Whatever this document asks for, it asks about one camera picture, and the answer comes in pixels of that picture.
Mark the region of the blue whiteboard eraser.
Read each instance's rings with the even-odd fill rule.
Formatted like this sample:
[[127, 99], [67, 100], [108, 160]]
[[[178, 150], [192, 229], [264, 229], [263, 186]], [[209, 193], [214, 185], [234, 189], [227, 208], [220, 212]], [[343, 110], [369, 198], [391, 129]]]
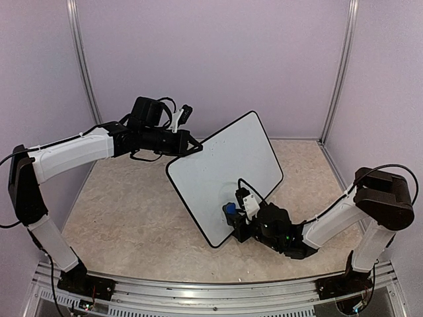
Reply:
[[237, 206], [236, 206], [235, 203], [232, 203], [232, 202], [225, 204], [222, 209], [223, 209], [225, 216], [231, 216], [232, 217], [232, 216], [235, 216], [235, 215], [238, 214]]

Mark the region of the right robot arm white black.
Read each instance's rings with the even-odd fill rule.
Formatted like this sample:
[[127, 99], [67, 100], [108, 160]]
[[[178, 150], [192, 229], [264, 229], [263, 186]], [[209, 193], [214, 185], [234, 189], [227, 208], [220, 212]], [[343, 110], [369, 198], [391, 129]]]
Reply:
[[343, 194], [312, 219], [295, 224], [287, 210], [268, 203], [250, 185], [238, 186], [236, 202], [222, 207], [233, 236], [250, 238], [294, 260], [318, 252], [330, 239], [362, 219], [371, 220], [358, 247], [351, 251], [338, 288], [352, 293], [369, 280], [376, 259], [397, 232], [414, 221], [418, 194], [411, 194], [405, 177], [389, 173], [390, 164], [361, 167]]

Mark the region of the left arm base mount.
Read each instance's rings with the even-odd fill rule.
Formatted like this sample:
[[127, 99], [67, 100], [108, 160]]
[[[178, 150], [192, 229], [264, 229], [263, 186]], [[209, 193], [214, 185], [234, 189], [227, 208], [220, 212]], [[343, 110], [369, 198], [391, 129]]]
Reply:
[[82, 262], [68, 272], [61, 271], [58, 288], [70, 293], [111, 301], [116, 282], [113, 279], [88, 274]]

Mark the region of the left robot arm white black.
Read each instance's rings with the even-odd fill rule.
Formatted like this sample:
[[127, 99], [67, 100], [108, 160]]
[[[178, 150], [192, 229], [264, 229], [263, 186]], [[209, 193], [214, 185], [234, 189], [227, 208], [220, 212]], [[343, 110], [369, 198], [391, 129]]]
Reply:
[[157, 157], [186, 157], [202, 145], [182, 129], [193, 109], [185, 104], [169, 108], [168, 97], [139, 96], [134, 107], [119, 121], [96, 125], [73, 137], [26, 148], [19, 145], [6, 157], [11, 162], [8, 191], [17, 218], [61, 270], [61, 282], [80, 294], [88, 293], [93, 280], [48, 215], [40, 184], [79, 166], [129, 155], [139, 160], [141, 150]]

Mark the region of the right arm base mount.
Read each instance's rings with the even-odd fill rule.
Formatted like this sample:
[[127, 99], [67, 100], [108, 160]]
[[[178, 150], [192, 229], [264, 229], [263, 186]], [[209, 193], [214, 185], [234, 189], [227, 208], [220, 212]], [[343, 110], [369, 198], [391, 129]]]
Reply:
[[362, 273], [353, 270], [353, 253], [353, 251], [350, 252], [343, 273], [315, 281], [320, 300], [341, 297], [373, 288], [374, 282], [370, 279], [370, 271]]

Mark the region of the white whiteboard black frame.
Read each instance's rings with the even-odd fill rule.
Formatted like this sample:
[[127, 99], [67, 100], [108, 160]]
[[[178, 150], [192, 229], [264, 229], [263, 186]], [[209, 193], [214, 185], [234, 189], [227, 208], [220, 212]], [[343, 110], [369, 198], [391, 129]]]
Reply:
[[212, 248], [219, 248], [233, 229], [222, 207], [234, 202], [240, 178], [268, 198], [284, 172], [258, 114], [251, 110], [202, 141], [203, 149], [176, 158], [166, 175]]

